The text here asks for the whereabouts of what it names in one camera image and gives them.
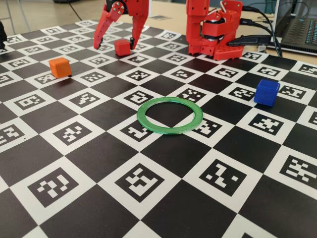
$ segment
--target laptop keyboard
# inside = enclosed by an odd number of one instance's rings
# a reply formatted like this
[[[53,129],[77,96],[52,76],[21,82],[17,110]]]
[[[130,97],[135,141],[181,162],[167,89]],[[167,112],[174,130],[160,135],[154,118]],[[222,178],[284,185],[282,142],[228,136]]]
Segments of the laptop keyboard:
[[[317,20],[310,20],[306,44],[317,45]]]

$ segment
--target black object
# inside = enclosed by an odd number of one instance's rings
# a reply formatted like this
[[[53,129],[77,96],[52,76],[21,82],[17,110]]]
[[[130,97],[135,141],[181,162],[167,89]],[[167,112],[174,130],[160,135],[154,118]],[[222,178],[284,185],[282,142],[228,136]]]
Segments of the black object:
[[[0,21],[0,49],[4,49],[5,44],[4,41],[7,41],[6,33],[4,31],[4,26],[2,22]]]

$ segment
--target orange cube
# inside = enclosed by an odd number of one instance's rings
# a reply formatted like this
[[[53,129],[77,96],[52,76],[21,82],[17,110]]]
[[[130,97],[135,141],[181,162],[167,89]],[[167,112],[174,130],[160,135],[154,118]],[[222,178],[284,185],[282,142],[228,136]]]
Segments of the orange cube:
[[[63,57],[49,61],[52,75],[55,78],[63,78],[71,75],[69,61]]]

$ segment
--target red plastic part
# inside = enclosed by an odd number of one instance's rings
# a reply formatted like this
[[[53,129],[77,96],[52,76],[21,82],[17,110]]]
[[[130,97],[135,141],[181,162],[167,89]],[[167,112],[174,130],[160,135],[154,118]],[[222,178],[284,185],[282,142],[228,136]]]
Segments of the red plastic part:
[[[214,56],[215,60],[225,60],[240,57],[243,47],[227,47],[227,43],[235,39],[237,28],[240,24],[242,2],[224,0],[226,12],[222,10],[209,10],[209,0],[187,0],[187,30],[186,39],[189,43],[189,54],[196,53]],[[214,24],[224,19],[223,23]],[[218,37],[212,40],[201,35]]]
[[[118,56],[129,56],[131,54],[130,42],[125,39],[114,42],[114,50]]]
[[[149,0],[124,0],[124,3],[125,5],[120,1],[114,2],[110,12],[106,11],[106,4],[104,4],[102,15],[94,35],[95,49],[99,48],[103,35],[106,33],[111,23],[117,21],[125,10],[132,16],[133,22],[132,37],[134,42],[131,44],[130,48],[133,50],[138,44],[143,26],[148,18]]]

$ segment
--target cable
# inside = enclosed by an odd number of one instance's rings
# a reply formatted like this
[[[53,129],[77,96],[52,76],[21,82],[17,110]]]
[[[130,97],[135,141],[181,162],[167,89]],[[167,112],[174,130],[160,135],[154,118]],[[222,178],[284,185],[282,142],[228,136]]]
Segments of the cable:
[[[73,6],[71,5],[70,1],[67,0],[67,2],[68,2],[68,4],[69,4],[69,6],[71,7],[71,9],[73,9],[73,11],[74,11],[74,13],[76,14],[76,16],[79,18],[79,20],[82,21],[82,19],[80,18],[80,16],[77,14],[77,12],[75,11],[75,9],[74,9]]]

